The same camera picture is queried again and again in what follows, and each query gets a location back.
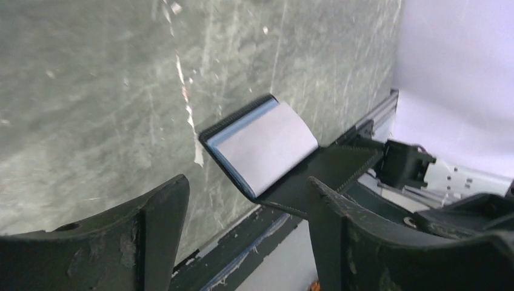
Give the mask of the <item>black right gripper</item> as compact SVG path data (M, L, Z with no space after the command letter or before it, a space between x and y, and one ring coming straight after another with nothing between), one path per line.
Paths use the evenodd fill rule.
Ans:
M504 196L479 193L438 209L415 212L413 219L419 230L450 239L513 231L513 185Z

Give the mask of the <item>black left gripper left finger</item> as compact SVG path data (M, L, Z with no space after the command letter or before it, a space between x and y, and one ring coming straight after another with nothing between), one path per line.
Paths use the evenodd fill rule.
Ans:
M54 231L1 236L1 289L167 290L189 195L178 175Z

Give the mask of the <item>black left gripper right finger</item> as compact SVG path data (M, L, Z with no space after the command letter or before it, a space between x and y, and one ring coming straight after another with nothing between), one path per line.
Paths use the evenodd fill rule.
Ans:
M513 234L447 239L389 221L309 178L322 290L512 290Z

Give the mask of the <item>black leather card holder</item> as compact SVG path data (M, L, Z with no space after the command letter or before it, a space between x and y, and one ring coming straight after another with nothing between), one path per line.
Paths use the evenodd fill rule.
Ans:
M251 202L306 218L307 180L347 190L382 152L352 145L322 147L304 120L267 94L202 131L199 142Z

